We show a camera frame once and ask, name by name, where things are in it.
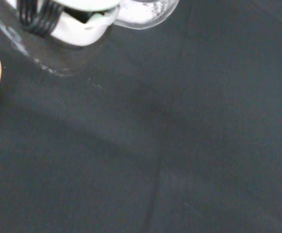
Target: black fabric surface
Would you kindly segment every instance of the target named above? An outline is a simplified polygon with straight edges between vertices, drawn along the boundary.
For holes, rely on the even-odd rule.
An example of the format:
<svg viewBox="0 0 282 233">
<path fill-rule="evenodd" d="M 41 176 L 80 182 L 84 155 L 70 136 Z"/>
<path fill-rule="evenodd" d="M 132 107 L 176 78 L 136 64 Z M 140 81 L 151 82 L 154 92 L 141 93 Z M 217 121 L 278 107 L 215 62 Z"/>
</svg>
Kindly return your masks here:
<svg viewBox="0 0 282 233">
<path fill-rule="evenodd" d="M 0 233 L 282 233 L 282 21 L 182 0 L 60 78 L 0 32 Z"/>
</svg>

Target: coiled cable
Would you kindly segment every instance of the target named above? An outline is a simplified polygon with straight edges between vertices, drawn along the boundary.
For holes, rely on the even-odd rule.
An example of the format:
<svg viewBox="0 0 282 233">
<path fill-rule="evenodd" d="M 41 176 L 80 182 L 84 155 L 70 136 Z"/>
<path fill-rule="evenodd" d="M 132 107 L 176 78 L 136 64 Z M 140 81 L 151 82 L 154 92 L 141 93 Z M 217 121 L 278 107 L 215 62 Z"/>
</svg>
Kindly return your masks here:
<svg viewBox="0 0 282 233">
<path fill-rule="evenodd" d="M 39 12 L 37 0 L 17 0 L 17 11 L 23 29 L 38 36 L 52 33 L 63 10 L 64 6 L 53 0 L 44 0 Z"/>
</svg>

